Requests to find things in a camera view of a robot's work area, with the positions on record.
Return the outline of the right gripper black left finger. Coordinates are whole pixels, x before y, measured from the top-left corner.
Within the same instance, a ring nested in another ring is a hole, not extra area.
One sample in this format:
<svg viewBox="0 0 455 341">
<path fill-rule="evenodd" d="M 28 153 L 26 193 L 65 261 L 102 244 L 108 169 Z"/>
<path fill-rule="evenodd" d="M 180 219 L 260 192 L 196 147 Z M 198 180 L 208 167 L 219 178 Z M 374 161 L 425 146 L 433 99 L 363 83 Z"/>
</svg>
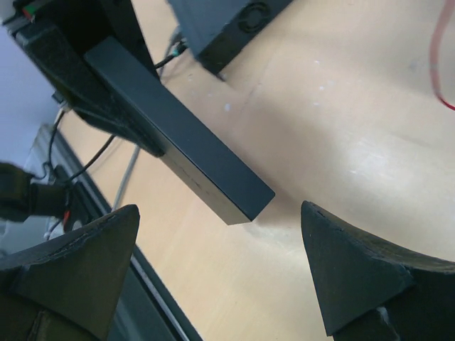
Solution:
<svg viewBox="0 0 455 341">
<path fill-rule="evenodd" d="M 106 340 L 139 229 L 127 205 L 1 259 L 2 340 Z"/>
</svg>

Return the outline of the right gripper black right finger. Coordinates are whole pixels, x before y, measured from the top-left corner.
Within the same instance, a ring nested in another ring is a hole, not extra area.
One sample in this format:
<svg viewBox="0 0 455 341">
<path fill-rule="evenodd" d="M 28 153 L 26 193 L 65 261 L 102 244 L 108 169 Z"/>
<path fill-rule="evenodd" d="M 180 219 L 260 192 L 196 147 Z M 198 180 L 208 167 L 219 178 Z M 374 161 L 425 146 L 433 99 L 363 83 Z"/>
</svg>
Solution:
<svg viewBox="0 0 455 341">
<path fill-rule="evenodd" d="M 312 202 L 301 232 L 334 340 L 453 340 L 454 263 L 393 244 Z"/>
</svg>

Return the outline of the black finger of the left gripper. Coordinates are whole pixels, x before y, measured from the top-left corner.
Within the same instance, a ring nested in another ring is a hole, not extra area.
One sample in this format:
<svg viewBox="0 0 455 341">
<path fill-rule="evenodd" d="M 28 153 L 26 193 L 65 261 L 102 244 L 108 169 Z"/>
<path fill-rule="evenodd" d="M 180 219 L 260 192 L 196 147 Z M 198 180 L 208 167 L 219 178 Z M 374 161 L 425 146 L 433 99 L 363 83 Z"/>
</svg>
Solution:
<svg viewBox="0 0 455 341">
<path fill-rule="evenodd" d="M 131 1 L 96 1 L 107 32 L 95 46 L 95 68 L 109 81 L 159 84 Z"/>
<path fill-rule="evenodd" d="M 131 141 L 155 157 L 164 155 L 162 147 L 95 76 L 59 27 L 47 21 L 28 23 L 13 30 L 12 36 L 82 120 Z"/>
</svg>

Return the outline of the small black switch box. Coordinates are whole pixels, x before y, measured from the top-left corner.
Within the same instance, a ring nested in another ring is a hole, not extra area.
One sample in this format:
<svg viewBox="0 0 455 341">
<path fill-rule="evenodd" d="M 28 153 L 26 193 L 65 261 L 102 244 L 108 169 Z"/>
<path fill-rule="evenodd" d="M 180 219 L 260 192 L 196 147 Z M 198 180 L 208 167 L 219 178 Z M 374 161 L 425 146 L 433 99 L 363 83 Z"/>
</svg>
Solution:
<svg viewBox="0 0 455 341">
<path fill-rule="evenodd" d="M 102 41 L 85 61 L 146 142 L 163 151 L 162 162 L 224 223 L 251 222 L 274 198 L 274 191 L 117 40 Z"/>
</svg>

